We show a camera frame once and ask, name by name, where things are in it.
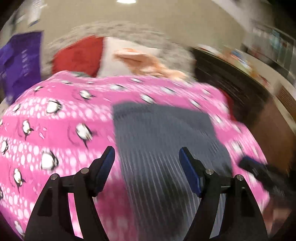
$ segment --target blue gripper pad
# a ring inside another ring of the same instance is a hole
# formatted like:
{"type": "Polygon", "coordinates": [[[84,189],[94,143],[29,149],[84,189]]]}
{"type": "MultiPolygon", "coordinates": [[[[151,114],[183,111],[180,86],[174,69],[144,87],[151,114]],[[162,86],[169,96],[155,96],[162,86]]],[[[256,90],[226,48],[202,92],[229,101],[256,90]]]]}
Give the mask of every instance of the blue gripper pad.
{"type": "Polygon", "coordinates": [[[182,147],[179,151],[179,161],[190,185],[191,191],[198,197],[201,197],[204,185],[203,164],[193,158],[186,147],[182,147]]]}
{"type": "Polygon", "coordinates": [[[101,158],[103,159],[103,163],[100,167],[100,170],[98,171],[98,174],[96,176],[96,188],[95,193],[99,193],[103,191],[103,188],[105,186],[105,183],[107,181],[107,178],[109,176],[109,173],[111,171],[111,168],[113,166],[114,160],[115,160],[115,150],[113,147],[107,147],[107,149],[102,154],[101,158]]]}

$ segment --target dark wooden furniture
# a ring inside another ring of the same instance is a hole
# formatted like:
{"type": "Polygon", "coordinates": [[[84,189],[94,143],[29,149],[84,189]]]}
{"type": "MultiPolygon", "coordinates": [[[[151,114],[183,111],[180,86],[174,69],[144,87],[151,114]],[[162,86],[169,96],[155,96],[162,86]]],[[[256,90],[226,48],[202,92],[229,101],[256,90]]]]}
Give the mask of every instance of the dark wooden furniture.
{"type": "Polygon", "coordinates": [[[234,102],[235,118],[251,131],[268,163],[282,172],[289,172],[294,163],[296,139],[273,96],[228,62],[199,49],[192,48],[191,52],[196,59],[195,78],[198,82],[225,91],[234,102]]]}

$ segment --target white pillow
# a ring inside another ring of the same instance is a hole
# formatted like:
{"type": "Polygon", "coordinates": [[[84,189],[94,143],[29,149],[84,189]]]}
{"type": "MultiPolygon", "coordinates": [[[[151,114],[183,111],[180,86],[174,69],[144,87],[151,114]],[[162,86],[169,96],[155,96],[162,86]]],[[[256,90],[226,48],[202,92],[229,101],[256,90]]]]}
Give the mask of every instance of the white pillow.
{"type": "Polygon", "coordinates": [[[100,63],[100,69],[97,73],[97,77],[107,76],[119,76],[119,75],[131,75],[129,68],[121,61],[113,59],[113,53],[123,48],[133,48],[143,53],[158,56],[161,52],[160,49],[148,48],[136,44],[131,41],[122,40],[114,37],[105,37],[103,44],[103,54],[100,63]]]}

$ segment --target gray cloth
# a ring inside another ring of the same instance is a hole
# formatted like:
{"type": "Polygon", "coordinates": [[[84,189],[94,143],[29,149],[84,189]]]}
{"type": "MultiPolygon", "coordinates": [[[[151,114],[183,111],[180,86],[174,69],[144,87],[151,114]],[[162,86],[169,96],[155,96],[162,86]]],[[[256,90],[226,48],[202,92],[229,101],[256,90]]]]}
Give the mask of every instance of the gray cloth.
{"type": "MultiPolygon", "coordinates": [[[[135,214],[139,240],[182,241],[200,199],[191,192],[178,160],[181,147],[218,174],[231,176],[231,161],[208,114],[156,104],[113,106],[121,170],[135,214]]],[[[221,195],[212,237],[218,235],[221,195]]]]}

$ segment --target peach cloth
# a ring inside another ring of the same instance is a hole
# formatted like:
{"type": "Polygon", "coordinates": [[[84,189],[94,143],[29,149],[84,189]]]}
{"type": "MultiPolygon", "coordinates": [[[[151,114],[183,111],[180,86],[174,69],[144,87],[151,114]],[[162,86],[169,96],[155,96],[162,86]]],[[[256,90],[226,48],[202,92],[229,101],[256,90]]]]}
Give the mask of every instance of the peach cloth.
{"type": "Polygon", "coordinates": [[[135,49],[124,48],[114,53],[114,59],[124,62],[132,74],[165,77],[171,80],[185,80],[187,75],[175,69],[168,69],[160,63],[157,57],[139,52],[135,49]]]}

